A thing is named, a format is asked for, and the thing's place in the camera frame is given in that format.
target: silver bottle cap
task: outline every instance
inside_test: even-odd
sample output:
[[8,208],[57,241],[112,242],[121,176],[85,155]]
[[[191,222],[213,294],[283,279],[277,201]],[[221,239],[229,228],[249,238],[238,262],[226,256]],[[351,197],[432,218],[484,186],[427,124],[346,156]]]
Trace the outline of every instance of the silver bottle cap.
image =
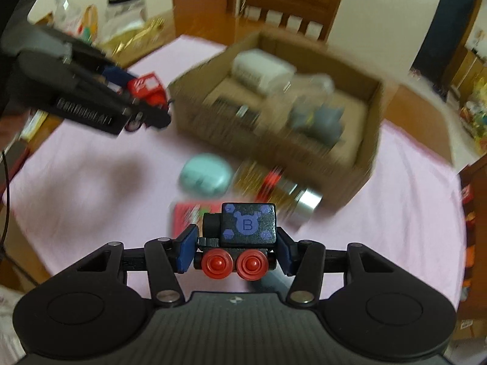
[[306,189],[302,191],[296,197],[296,208],[294,208],[293,213],[290,215],[290,221],[296,225],[303,225],[309,221],[316,208],[321,202],[323,195],[312,191],[311,189]]

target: gray plush toy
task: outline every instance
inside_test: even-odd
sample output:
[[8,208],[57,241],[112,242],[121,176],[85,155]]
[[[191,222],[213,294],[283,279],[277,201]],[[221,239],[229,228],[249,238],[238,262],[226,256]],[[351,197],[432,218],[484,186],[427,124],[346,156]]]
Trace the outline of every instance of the gray plush toy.
[[325,105],[316,110],[295,106],[289,113],[289,126],[333,148],[343,133],[340,123],[343,111],[343,108],[329,108]]

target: table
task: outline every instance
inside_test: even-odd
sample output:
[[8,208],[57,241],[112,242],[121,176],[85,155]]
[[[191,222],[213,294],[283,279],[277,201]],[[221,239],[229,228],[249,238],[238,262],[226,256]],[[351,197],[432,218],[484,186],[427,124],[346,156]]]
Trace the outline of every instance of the table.
[[[166,22],[161,43],[168,43],[182,34],[188,34],[230,45],[263,26],[262,23],[223,14],[179,14],[174,11],[165,13],[164,18]],[[332,50],[332,52],[339,54],[345,60],[353,60],[353,57],[348,56],[346,52],[336,50]],[[127,67],[141,57],[141,55],[130,57],[120,61],[120,64]],[[372,67],[371,64],[367,63],[354,63],[367,67],[369,70]],[[385,117],[403,128],[419,143],[422,143],[432,152],[451,163],[448,131],[440,112],[407,87],[398,84],[394,79],[387,78],[387,75],[381,73],[379,69],[373,69],[373,72],[386,78],[387,89],[391,93],[391,101],[387,106]],[[40,147],[59,126],[60,122],[61,120],[58,118],[48,117],[30,143],[32,152],[35,152]],[[49,277],[35,252],[18,229],[9,235],[6,247],[10,255],[25,267],[36,280],[42,282]]]

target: teal round object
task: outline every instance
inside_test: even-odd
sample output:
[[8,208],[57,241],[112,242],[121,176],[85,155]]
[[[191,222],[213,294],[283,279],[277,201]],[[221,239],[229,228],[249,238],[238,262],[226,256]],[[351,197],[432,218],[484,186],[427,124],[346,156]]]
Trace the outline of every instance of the teal round object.
[[204,197],[223,195],[233,178],[231,166],[214,154],[199,154],[184,165],[179,182],[184,190]]

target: chair backrest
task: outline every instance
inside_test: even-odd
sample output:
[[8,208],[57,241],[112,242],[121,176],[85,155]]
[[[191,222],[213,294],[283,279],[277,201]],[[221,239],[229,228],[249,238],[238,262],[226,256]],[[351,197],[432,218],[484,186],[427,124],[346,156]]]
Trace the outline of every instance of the chair backrest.
[[289,17],[302,18],[298,32],[305,34],[309,23],[323,25],[318,40],[326,41],[342,0],[241,0],[246,7],[261,8],[260,21],[265,21],[270,10],[282,12],[279,26],[286,27]]

